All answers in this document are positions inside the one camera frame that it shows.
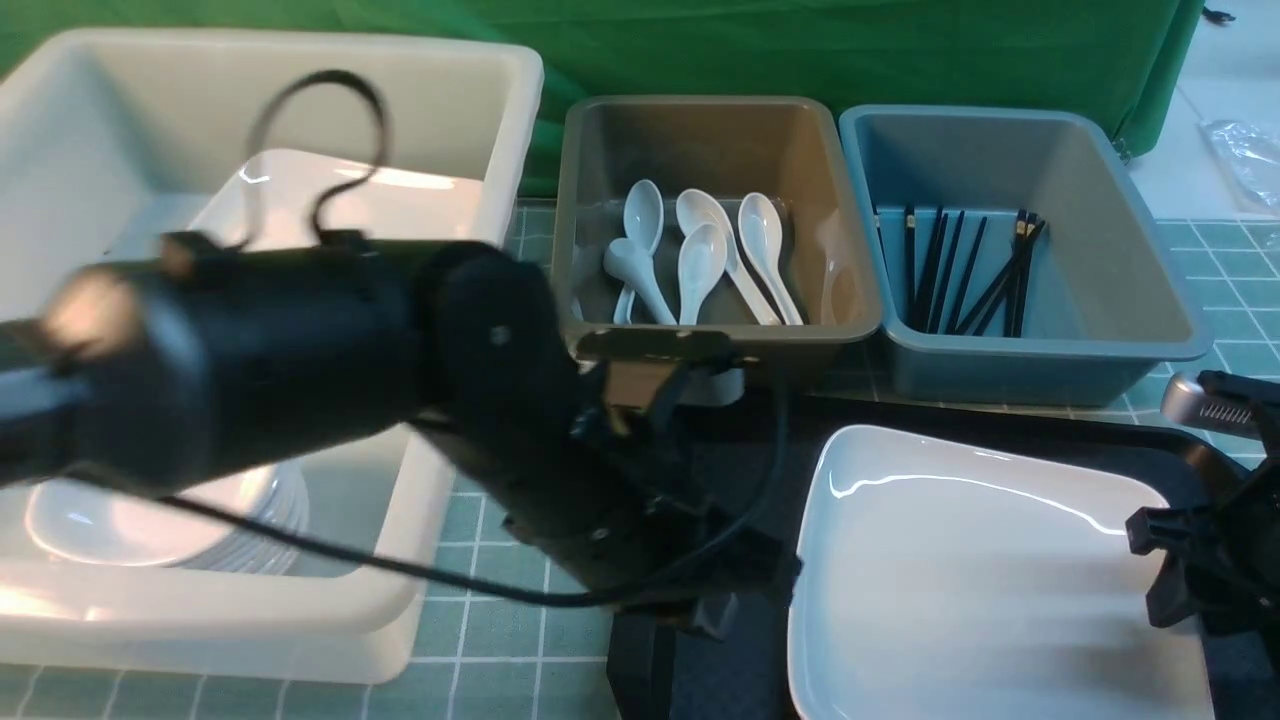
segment gray plastic bin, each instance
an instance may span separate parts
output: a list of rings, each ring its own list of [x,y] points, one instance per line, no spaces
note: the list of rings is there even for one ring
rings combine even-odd
[[[1051,111],[861,106],[840,118],[872,243],[893,388],[918,400],[1106,405],[1162,360],[1212,346],[1201,309],[1156,241],[1151,213],[1102,131]],[[989,217],[965,309],[1010,256],[1018,209],[1039,213],[1021,338],[927,334],[906,327],[902,214],[915,204],[916,264],[933,209],[966,210],[952,293],[980,215]],[[988,336],[1001,334],[1001,315]]]
[[[552,287],[571,346],[616,327],[609,323],[622,284],[604,273],[602,258],[623,232],[627,191],[643,178],[655,182],[666,200],[654,264],[672,307],[678,306],[676,261],[684,236],[675,201],[681,191],[709,192],[735,228],[749,192],[767,195],[782,217],[781,269],[808,324],[756,324],[722,278],[703,305],[700,328],[724,332],[744,354],[780,368],[795,383],[812,384],[840,347],[879,327],[870,243],[855,218],[829,110],[804,97],[594,97],[568,113],[556,210]],[[581,319],[571,310],[575,300]],[[637,323],[649,318],[643,305],[636,304]]]

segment white bowl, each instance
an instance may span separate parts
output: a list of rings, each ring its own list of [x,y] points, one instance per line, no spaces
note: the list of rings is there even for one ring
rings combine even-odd
[[[276,465],[255,468],[182,496],[252,518],[284,473]],[[125,568],[180,565],[234,532],[225,523],[64,479],[46,480],[31,493],[24,521],[32,542],[56,557]]]
[[[1213,717],[1194,623],[1156,629],[1162,553],[1130,478],[870,425],[823,448],[787,675],[805,720]]]

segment green cloth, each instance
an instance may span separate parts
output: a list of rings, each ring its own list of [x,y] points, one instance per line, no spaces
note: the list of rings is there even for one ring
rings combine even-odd
[[[553,195],[591,95],[803,95],[1070,110],[1139,155],[1203,0],[0,0],[0,73],[84,26],[246,27],[527,45],[547,85],[525,195]]]

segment stack of plates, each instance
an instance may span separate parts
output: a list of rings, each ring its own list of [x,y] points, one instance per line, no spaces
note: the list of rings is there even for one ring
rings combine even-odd
[[[297,461],[212,480],[182,496],[291,532],[305,532],[310,521]],[[63,479],[32,492],[26,527],[50,559],[95,565],[279,575],[298,555],[223,523]]]

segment white ceramic spoon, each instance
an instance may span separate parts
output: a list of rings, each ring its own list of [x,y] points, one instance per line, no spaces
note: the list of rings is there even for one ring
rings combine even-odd
[[[694,229],[680,246],[680,264],[676,277],[680,279],[680,324],[696,325],[698,313],[703,301],[710,295],[728,259],[724,234],[712,223],[704,223]]]
[[[737,209],[737,232],[742,233],[746,259],[773,293],[782,310],[782,319],[788,325],[803,325],[800,309],[791,300],[778,270],[778,258],[782,256],[782,218],[778,217],[778,209],[759,192],[748,195]]]
[[[662,241],[662,225],[666,222],[666,210],[662,206],[662,192],[653,181],[643,179],[627,192],[627,201],[622,206],[622,232],[634,240],[640,247],[649,251],[649,256],[658,251]],[[631,323],[631,307],[635,305],[635,288],[626,286],[618,295],[618,304],[613,306],[613,324],[625,325]]]
[[[635,288],[660,324],[676,324],[653,274],[653,258],[634,240],[620,237],[609,243],[609,249],[604,251],[604,272]]]
[[[737,251],[737,240],[733,234],[733,223],[730,222],[728,213],[724,211],[719,201],[700,190],[686,190],[676,199],[676,222],[680,223],[680,231],[685,233],[685,237],[691,234],[703,223],[714,223],[718,225],[724,234],[724,249],[728,251],[724,272],[728,273],[730,279],[737,286],[737,291],[742,293],[742,299],[746,300],[746,306],[751,309],[755,320],[762,325],[782,324],[778,314],[773,311],[769,301],[764,299],[764,293],[760,292],[755,281],[751,279],[751,273],[742,264],[742,258]]]

